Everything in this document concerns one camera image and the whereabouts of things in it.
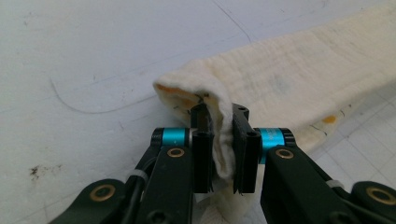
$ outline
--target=black mechanical arm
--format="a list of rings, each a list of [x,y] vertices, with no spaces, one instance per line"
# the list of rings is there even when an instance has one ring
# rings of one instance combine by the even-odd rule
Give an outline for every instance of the black mechanical arm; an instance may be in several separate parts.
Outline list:
[[[265,164],[261,206],[269,224],[396,223],[396,191],[365,181],[344,191],[315,164],[288,129],[251,128],[248,109],[233,105],[234,193],[253,193]],[[86,187],[52,224],[191,223],[193,193],[213,191],[213,132],[206,105],[191,128],[158,128],[126,183]]]

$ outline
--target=blue band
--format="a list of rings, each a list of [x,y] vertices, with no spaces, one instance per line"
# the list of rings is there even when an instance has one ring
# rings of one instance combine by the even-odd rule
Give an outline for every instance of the blue band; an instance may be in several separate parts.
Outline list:
[[[184,146],[186,129],[165,128],[163,129],[163,146]]]
[[[260,164],[265,164],[268,150],[276,146],[285,146],[285,138],[278,128],[260,128],[260,132],[262,133],[262,159]]]

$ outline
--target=white cloth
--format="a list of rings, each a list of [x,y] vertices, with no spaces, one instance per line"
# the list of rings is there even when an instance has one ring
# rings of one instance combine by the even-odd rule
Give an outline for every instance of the white cloth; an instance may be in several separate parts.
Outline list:
[[[154,89],[187,125],[191,107],[207,104],[214,120],[216,168],[231,180],[232,103],[250,110],[252,127],[291,129],[308,152],[367,94],[396,80],[395,59],[396,2],[388,1],[346,19],[191,61],[158,78]],[[210,211],[235,221],[250,198],[225,189],[212,197],[217,209]]]

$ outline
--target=white surface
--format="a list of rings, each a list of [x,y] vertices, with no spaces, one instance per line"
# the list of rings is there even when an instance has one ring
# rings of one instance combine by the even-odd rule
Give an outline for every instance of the white surface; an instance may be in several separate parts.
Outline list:
[[[154,128],[181,125],[154,78],[379,2],[0,0],[0,223],[47,223],[91,182],[124,180]],[[348,189],[396,186],[394,95],[374,95],[313,154]],[[255,207],[241,222],[261,220]]]

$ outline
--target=cloth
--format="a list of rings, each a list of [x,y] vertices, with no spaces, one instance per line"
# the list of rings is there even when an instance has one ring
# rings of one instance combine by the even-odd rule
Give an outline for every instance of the cloth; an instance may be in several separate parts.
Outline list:
[[[214,120],[213,159],[232,181],[232,103],[250,110],[252,127],[292,130],[305,152],[322,144],[372,91],[396,81],[396,1],[346,19],[191,61],[153,84],[163,103],[190,124],[207,104]],[[258,174],[258,186],[262,169]],[[211,197],[203,223],[234,222],[254,195],[231,188]]]

